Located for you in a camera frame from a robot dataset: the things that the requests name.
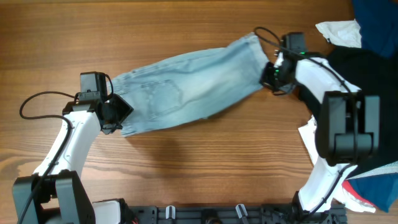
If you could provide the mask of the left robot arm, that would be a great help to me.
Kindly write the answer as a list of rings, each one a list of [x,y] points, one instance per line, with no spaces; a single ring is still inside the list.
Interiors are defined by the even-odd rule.
[[[100,133],[111,134],[133,111],[120,96],[81,93],[67,103],[60,132],[47,157],[30,176],[14,182],[19,223],[132,223],[123,199],[91,203],[81,182],[88,151]]]

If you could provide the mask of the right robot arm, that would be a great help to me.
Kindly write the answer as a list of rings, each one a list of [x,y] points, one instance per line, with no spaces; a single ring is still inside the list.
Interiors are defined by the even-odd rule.
[[[304,87],[320,106],[312,134],[317,161],[293,203],[297,220],[315,219],[329,212],[345,179],[378,150],[380,98],[363,94],[326,59],[303,52],[280,53],[266,63],[260,83],[276,95]]]

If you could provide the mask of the light blue denim shorts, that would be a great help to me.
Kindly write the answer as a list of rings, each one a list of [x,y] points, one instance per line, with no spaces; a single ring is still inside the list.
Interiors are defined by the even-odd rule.
[[[122,73],[114,92],[133,107],[121,134],[131,136],[208,118],[262,89],[268,58],[250,33],[227,47],[199,50]]]

